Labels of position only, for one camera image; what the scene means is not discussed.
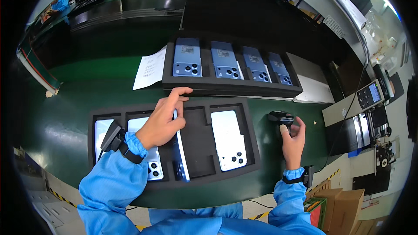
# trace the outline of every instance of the smartphone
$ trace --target smartphone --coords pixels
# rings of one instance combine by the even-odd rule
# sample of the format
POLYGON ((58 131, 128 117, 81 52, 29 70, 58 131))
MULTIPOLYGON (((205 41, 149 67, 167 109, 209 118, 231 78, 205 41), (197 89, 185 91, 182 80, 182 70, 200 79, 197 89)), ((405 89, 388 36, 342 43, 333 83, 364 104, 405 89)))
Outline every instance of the smartphone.
POLYGON ((230 43, 212 41, 212 60, 217 78, 241 79, 239 65, 230 43))
POLYGON ((222 171, 247 164, 244 136, 241 135, 235 111, 212 112, 212 130, 222 171))
POLYGON ((267 66, 264 65, 260 52, 253 47, 243 46, 245 64, 250 68, 254 81, 271 82, 267 66))
POLYGON ((97 120, 94 124, 94 150, 96 153, 96 163, 99 160, 100 152, 102 151, 103 139, 106 136, 107 130, 113 123, 113 119, 97 120))
POLYGON ((174 49, 173 76, 202 77, 199 39, 177 38, 174 49))
MULTIPOLYGON (((174 110, 174 119, 177 118, 177 109, 174 110)), ((185 155, 183 149, 183 143, 181 141, 180 130, 175 134, 175 141, 173 145, 173 157, 174 157, 174 167, 175 175, 177 180, 182 180, 185 182, 190 182, 189 170, 187 169, 187 164, 185 162, 185 155)))
POLYGON ((290 80, 289 72, 286 70, 286 66, 283 64, 283 60, 280 55, 271 52, 269 52, 268 55, 271 67, 273 68, 273 71, 279 75, 280 82, 284 85, 293 86, 292 81, 290 80))
MULTIPOLYGON (((130 119, 128 121, 128 131, 136 132, 141 129, 149 117, 130 119)), ((148 163, 148 180, 161 180, 164 178, 163 168, 161 167, 160 154, 158 147, 154 146, 148 150, 148 156, 144 158, 148 163)))

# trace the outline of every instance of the wrist strap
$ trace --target wrist strap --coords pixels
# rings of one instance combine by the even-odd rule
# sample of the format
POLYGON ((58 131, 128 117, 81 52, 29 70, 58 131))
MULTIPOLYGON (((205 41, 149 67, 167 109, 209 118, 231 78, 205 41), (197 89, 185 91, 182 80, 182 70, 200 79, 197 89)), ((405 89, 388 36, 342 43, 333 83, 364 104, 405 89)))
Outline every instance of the wrist strap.
POLYGON ((140 155, 133 154, 131 151, 129 151, 128 145, 124 142, 120 145, 119 150, 122 153, 123 157, 130 160, 134 164, 140 164, 144 159, 140 155))
POLYGON ((284 175, 283 175, 283 181, 284 181, 286 184, 294 184, 294 183, 298 183, 298 182, 303 181, 303 175, 302 175, 302 176, 300 176, 299 178, 296 178, 296 179, 293 179, 293 180, 288 180, 288 179, 286 178, 286 176, 284 176, 284 175))

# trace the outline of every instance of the black cable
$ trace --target black cable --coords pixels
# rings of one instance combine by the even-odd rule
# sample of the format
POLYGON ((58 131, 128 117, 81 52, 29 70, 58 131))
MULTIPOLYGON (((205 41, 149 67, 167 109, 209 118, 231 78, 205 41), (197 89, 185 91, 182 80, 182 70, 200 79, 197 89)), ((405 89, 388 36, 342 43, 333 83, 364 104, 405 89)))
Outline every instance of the black cable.
POLYGON ((357 90, 354 92, 354 97, 353 97, 353 100, 351 101, 350 106, 348 107, 348 110, 347 110, 347 112, 345 113, 344 119, 342 120, 342 124, 341 124, 340 130, 338 131, 337 136, 335 137, 334 142, 332 143, 331 149, 329 150, 329 153, 328 153, 328 156, 327 156, 327 160, 325 161, 324 166, 322 166, 322 168, 321 168, 319 171, 317 171, 317 172, 322 171, 322 170, 325 168, 325 166, 327 166, 327 162, 328 162, 328 160, 329 160, 329 157, 331 156, 332 149, 334 148, 335 143, 337 143, 337 140, 338 140, 338 137, 339 137, 339 135, 340 135, 340 133, 341 133, 342 127, 344 126, 345 120, 347 119, 348 112, 350 111, 350 108, 351 108, 351 106, 353 105, 353 102, 354 102, 354 100, 355 100, 355 99, 356 99, 356 97, 357 97, 357 91, 358 91, 358 90, 359 90, 359 88, 360 88, 360 85, 361 85, 361 83, 362 83, 362 79, 363 79, 363 74, 364 74, 364 72, 366 71, 366 68, 367 68, 367 66, 368 66, 368 65, 369 65, 369 63, 368 63, 368 61, 366 60, 366 61, 364 62, 364 65, 363 65, 363 70, 362 70, 362 74, 361 74, 361 76, 360 76, 360 80, 359 80, 359 84, 358 84, 358 86, 357 86, 357 90))
POLYGON ((259 203, 259 202, 256 202, 256 201, 252 201, 252 202, 255 202, 255 203, 257 203, 257 204, 259 204, 259 205, 261 205, 261 206, 264 206, 264 207, 266 207, 266 208, 274 209, 274 207, 265 206, 265 205, 263 205, 263 204, 261 204, 261 203, 259 203))
POLYGON ((97 158, 97 161, 100 160, 100 158, 102 157, 102 154, 103 154, 103 150, 100 151, 99 158, 97 158))

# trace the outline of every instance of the elastic cuff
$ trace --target elastic cuff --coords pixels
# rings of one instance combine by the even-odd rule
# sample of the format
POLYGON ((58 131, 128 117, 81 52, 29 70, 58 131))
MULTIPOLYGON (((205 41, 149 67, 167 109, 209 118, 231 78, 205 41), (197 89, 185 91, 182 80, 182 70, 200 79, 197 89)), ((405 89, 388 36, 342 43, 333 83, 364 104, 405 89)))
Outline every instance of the elastic cuff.
POLYGON ((144 148, 142 143, 136 138, 135 132, 126 132, 125 143, 129 150, 135 154, 145 158, 148 155, 148 150, 144 148))
POLYGON ((305 169, 303 167, 300 167, 296 170, 284 170, 283 176, 286 176, 286 179, 293 180, 300 178, 302 176, 303 172, 305 172, 305 169))

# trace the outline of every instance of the black tray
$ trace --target black tray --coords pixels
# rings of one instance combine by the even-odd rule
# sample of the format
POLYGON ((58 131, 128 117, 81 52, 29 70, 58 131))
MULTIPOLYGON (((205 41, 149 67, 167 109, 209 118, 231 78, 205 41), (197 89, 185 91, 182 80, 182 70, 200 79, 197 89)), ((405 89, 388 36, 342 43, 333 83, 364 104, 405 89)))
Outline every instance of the black tray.
POLYGON ((163 71, 163 88, 166 92, 170 92, 171 89, 179 86, 193 88, 194 91, 191 93, 191 96, 269 96, 293 98, 303 92, 289 57, 279 46, 207 31, 179 31, 168 42, 163 71), (178 37, 198 38, 200 40, 202 77, 173 76, 175 41, 178 37), (216 77, 211 54, 211 41, 232 43, 235 58, 243 72, 244 80, 216 77), (251 70, 245 65, 242 54, 243 45, 259 50, 264 64, 268 67, 272 83, 253 80, 251 70), (293 86, 280 83, 279 75, 273 71, 268 61, 268 52, 280 55, 289 72, 293 86))
MULTIPOLYGON (((103 108, 91 112, 88 132, 90 168, 92 169, 96 163, 94 126, 97 120, 114 119, 127 128, 128 120, 148 117, 154 110, 154 107, 155 104, 141 104, 130 107, 103 108)), ((180 130, 180 133, 190 182, 175 180, 172 147, 168 145, 171 142, 169 141, 168 144, 158 147, 164 178, 162 180, 148 181, 145 187, 146 190, 202 185, 233 178, 260 168, 260 155, 246 98, 216 98, 188 101, 184 103, 184 118, 186 126, 180 130), (221 171, 215 148, 210 113, 228 110, 234 110, 237 114, 239 130, 244 135, 247 164, 224 172, 221 171)))

